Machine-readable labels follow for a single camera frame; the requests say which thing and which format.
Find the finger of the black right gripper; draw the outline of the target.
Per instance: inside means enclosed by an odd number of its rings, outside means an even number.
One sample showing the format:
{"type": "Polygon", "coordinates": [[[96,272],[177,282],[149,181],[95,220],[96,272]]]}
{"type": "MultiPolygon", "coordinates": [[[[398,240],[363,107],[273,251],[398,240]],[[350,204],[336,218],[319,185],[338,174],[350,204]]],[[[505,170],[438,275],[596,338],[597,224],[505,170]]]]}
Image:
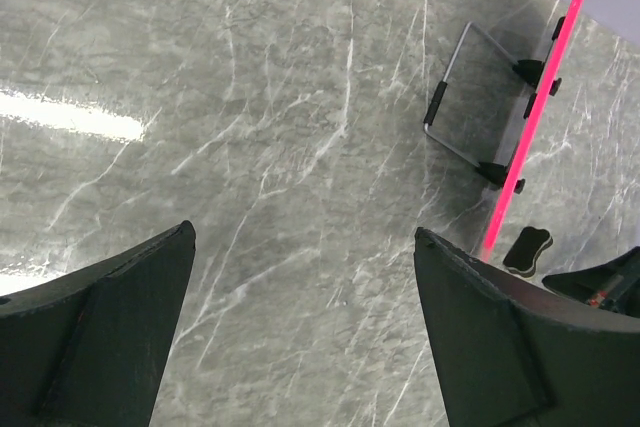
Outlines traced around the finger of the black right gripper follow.
{"type": "Polygon", "coordinates": [[[588,269],[547,275],[551,292],[600,310],[639,316],[639,248],[588,269]]]}

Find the pink framed whiteboard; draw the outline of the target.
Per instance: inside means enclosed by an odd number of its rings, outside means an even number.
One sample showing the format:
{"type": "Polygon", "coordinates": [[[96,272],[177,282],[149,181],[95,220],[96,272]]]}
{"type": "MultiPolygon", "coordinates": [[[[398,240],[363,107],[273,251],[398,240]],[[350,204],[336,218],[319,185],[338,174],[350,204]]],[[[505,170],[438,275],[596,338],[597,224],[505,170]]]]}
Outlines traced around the pink framed whiteboard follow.
{"type": "Polygon", "coordinates": [[[494,213],[488,225],[488,229],[482,244],[480,258],[488,261],[491,257],[493,248],[499,237],[502,224],[505,220],[506,213],[510,206],[512,197],[515,193],[515,186],[519,180],[521,171],[525,165],[529,149],[533,143],[536,130],[544,111],[547,100],[550,96],[553,81],[561,66],[564,54],[570,43],[573,29],[578,19],[579,13],[584,0],[571,0],[564,20],[558,32],[558,37],[551,51],[550,57],[546,62],[543,75],[538,84],[538,89],[532,96],[531,109],[529,116],[520,137],[520,142],[515,150],[511,167],[507,173],[502,192],[497,200],[494,213]]]}

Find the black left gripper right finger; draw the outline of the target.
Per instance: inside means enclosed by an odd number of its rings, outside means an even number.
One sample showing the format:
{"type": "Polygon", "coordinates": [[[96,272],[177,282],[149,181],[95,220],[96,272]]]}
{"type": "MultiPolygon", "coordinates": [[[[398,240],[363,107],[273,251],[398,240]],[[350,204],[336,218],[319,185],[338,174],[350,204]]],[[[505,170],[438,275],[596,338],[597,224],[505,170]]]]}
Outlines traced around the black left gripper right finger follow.
{"type": "Polygon", "coordinates": [[[417,287],[453,426],[635,426],[639,316],[557,295],[415,235],[417,287]]]}

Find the yellow bone-shaped eraser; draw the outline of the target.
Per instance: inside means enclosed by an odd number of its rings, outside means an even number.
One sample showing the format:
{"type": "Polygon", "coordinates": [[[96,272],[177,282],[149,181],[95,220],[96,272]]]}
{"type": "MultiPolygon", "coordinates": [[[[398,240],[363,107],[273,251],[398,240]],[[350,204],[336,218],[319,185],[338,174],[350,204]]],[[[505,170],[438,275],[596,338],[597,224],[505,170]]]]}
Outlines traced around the yellow bone-shaped eraser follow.
{"type": "Polygon", "coordinates": [[[503,266],[512,274],[524,278],[536,273],[536,262],[541,253],[553,244],[547,229],[524,227],[503,259],[503,266]]]}

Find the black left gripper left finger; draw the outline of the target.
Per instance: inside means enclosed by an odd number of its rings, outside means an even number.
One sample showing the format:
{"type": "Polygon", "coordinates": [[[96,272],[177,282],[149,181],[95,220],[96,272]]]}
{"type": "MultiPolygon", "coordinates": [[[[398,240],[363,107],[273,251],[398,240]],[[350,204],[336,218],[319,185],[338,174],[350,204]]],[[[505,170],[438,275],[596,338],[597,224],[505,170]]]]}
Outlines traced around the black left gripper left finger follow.
{"type": "Polygon", "coordinates": [[[1,298],[4,426],[147,426],[194,263],[189,221],[1,298]]]}

